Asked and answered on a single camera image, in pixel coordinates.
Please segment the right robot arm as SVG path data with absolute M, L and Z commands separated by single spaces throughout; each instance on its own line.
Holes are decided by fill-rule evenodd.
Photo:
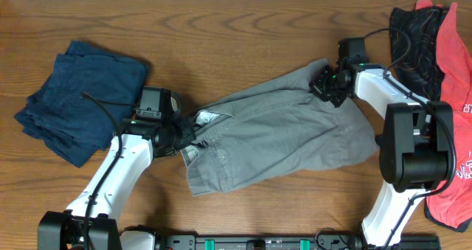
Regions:
M 452 184 L 457 165 L 453 113 L 396 80 L 389 68 L 371 63 L 364 38 L 338 43 L 337 67 L 327 66 L 310 82 L 311 91 L 335 107 L 347 98 L 368 103 L 384 120 L 376 142 L 383 184 L 359 235 L 318 232 L 317 249 L 440 249 L 436 236 L 405 236 L 416 206 Z

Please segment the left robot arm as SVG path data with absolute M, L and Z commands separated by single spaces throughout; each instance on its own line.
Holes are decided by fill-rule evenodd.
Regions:
M 141 174 L 152 161 L 174 156 L 195 140 L 174 91 L 145 86 L 136 115 L 114 122 L 108 154 L 82 193 L 62 212 L 48 211 L 38 225 L 39 249 L 165 249 L 155 230 L 138 225 L 120 232 L 117 221 Z

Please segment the grey shorts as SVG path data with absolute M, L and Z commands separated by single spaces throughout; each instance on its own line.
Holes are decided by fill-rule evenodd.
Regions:
M 309 82 L 328 65 L 315 60 L 199 109 L 192 118 L 196 138 L 181 152 L 191 193 L 231 192 L 374 154 L 375 132 L 352 100 L 337 108 L 310 93 Z

